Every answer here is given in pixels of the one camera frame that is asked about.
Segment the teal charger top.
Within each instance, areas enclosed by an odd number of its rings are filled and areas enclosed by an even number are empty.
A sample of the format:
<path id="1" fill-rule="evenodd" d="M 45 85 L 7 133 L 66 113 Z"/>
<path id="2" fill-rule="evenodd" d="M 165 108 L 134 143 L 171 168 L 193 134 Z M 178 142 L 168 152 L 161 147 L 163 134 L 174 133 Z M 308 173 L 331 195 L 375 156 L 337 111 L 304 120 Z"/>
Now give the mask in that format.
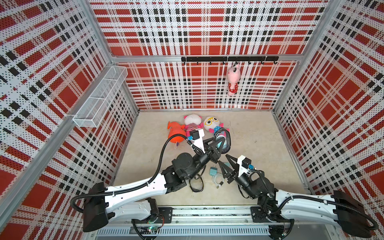
<path id="1" fill-rule="evenodd" d="M 216 146 L 218 149 L 222 148 L 222 150 L 224 150 L 227 147 L 227 139 L 222 135 L 216 138 L 216 142 L 217 142 Z"/>

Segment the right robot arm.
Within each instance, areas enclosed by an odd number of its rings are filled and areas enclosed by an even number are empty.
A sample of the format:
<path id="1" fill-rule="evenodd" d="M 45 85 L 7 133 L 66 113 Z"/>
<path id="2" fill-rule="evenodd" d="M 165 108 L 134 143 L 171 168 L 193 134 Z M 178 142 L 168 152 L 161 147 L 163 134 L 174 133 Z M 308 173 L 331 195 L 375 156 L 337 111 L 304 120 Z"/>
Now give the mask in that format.
<path id="1" fill-rule="evenodd" d="M 342 191 L 330 195 L 303 195 L 275 188 L 264 171 L 252 166 L 250 159 L 226 155 L 228 163 L 219 162 L 223 177 L 235 182 L 246 199 L 256 200 L 261 218 L 272 222 L 304 220 L 340 227 L 350 236 L 371 238 L 378 223 L 365 213 L 362 203 Z"/>

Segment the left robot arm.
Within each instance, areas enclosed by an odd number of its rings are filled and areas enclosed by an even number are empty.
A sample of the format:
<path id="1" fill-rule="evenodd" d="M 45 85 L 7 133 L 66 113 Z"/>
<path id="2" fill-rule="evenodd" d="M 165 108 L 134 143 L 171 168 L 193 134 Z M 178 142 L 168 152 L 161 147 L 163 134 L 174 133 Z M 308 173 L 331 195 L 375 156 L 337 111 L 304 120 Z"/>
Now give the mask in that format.
<path id="1" fill-rule="evenodd" d="M 212 138 L 203 140 L 203 133 L 193 131 L 192 136 L 181 135 L 195 152 L 181 153 L 172 165 L 162 170 L 164 145 L 154 175 L 145 180 L 122 186 L 105 187 L 95 184 L 87 194 L 77 195 L 70 206 L 83 215 L 83 232 L 93 232 L 105 227 L 113 218 L 126 217 L 129 220 L 147 220 L 159 215 L 154 196 L 179 191 L 192 180 L 199 179 L 208 162 L 218 163 L 221 155 L 231 148 L 231 136 L 221 129 Z"/>

